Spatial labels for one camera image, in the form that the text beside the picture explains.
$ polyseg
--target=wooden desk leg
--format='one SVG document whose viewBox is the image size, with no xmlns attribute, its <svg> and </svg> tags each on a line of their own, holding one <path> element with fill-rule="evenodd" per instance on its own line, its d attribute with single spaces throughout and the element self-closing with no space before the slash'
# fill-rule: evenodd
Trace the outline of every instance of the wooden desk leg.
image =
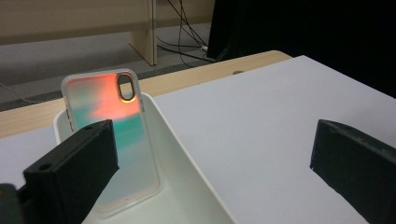
<svg viewBox="0 0 396 224">
<path fill-rule="evenodd" d="M 148 0 L 148 29 L 131 32 L 131 45 L 150 65 L 157 64 L 156 0 Z"/>
</svg>

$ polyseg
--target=translucent phone case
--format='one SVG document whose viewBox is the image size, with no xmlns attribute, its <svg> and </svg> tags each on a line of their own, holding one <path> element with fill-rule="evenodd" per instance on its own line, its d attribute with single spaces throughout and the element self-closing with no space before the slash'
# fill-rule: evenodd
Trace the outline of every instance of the translucent phone case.
<svg viewBox="0 0 396 224">
<path fill-rule="evenodd" d="M 120 169 L 93 209 L 109 217 L 154 195 L 160 178 L 136 74 L 124 69 L 69 76 L 62 82 L 62 93 L 74 132 L 99 120 L 113 120 Z"/>
</svg>

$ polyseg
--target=white container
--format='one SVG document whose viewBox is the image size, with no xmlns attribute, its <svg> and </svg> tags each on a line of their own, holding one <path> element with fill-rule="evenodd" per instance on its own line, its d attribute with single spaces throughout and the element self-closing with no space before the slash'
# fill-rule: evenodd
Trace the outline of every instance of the white container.
<svg viewBox="0 0 396 224">
<path fill-rule="evenodd" d="M 142 93 L 149 140 L 160 175 L 157 194 L 112 217 L 92 209 L 84 223 L 237 223 L 180 143 L 153 99 Z M 57 143 L 72 134 L 65 111 L 54 119 Z"/>
</svg>

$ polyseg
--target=black monitor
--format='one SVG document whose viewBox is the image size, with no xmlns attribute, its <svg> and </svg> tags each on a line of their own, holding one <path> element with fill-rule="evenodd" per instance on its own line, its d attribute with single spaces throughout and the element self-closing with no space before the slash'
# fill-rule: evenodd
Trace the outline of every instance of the black monitor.
<svg viewBox="0 0 396 224">
<path fill-rule="evenodd" d="M 216 0 L 207 56 L 306 55 L 396 97 L 396 1 Z"/>
</svg>

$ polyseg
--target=gray floor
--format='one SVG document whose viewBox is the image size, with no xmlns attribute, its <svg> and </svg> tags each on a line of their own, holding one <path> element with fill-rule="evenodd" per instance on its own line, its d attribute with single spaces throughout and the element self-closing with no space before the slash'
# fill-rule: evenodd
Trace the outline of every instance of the gray floor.
<svg viewBox="0 0 396 224">
<path fill-rule="evenodd" d="M 196 24 L 192 28 L 207 44 L 210 24 Z M 157 35 L 164 42 L 177 44 L 179 27 L 158 29 Z M 178 51 L 177 47 L 161 41 L 158 45 Z M 184 33 L 180 45 L 197 46 Z M 205 57 L 202 49 L 181 50 L 199 58 Z M 186 56 L 182 58 L 189 66 L 208 64 Z M 29 105 L 21 98 L 45 102 L 62 97 L 61 81 L 68 75 L 116 68 L 129 68 L 142 79 L 189 67 L 178 53 L 163 49 L 158 49 L 158 64 L 150 66 L 129 45 L 128 33 L 0 46 L 0 111 Z"/>
</svg>

